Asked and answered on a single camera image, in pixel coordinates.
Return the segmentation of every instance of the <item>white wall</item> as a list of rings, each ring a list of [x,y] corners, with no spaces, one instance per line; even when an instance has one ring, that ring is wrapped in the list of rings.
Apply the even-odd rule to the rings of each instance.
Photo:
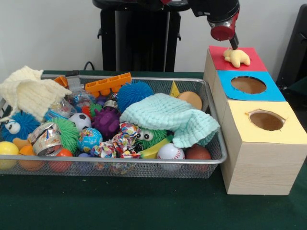
[[[304,0],[241,0],[236,31],[241,46],[254,46],[276,78]],[[205,17],[181,13],[175,71],[203,71],[210,36]],[[91,0],[0,0],[0,81],[23,65],[34,69],[102,69],[100,10]]]

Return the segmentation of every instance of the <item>green fuzzy toy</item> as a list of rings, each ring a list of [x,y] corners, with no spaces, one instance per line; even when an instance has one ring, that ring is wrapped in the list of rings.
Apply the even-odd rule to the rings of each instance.
[[[59,126],[62,145],[73,154],[77,150],[77,139],[79,134],[75,124],[70,120],[57,117],[52,118],[50,122]]]
[[[102,106],[100,104],[94,104],[94,103],[90,105],[90,113],[92,117],[96,116],[95,109],[100,112],[102,110]]]
[[[141,144],[144,150],[159,143],[167,136],[166,130],[150,130],[142,127],[140,130],[136,143]]]

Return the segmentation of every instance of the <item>wooden box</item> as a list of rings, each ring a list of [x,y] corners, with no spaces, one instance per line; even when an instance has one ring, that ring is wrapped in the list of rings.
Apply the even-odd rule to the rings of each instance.
[[[228,194],[287,195],[307,155],[307,134],[253,48],[249,67],[211,46],[204,79],[228,149],[221,165]]]

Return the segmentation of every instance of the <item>blue spiky ball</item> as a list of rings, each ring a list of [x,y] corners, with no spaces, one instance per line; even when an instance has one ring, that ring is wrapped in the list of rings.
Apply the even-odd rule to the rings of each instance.
[[[13,142],[15,138],[27,139],[28,135],[40,126],[40,122],[34,116],[24,112],[18,112],[10,117],[10,119],[14,121],[10,120],[7,124],[5,122],[1,124],[1,134],[5,141]],[[14,125],[15,123],[20,125],[20,130],[18,133],[12,134],[9,131],[10,124]]]
[[[131,104],[139,102],[153,93],[149,85],[142,81],[123,85],[117,93],[118,109],[123,113]]]

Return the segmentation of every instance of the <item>orange building block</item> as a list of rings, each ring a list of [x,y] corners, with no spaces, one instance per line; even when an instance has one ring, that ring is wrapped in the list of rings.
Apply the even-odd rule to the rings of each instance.
[[[114,77],[94,81],[85,85],[85,90],[98,97],[100,94],[108,96],[112,92],[118,92],[122,85],[131,82],[131,74],[124,73]]]
[[[67,79],[64,75],[59,75],[57,78],[54,79],[54,81],[65,88],[68,87]]]

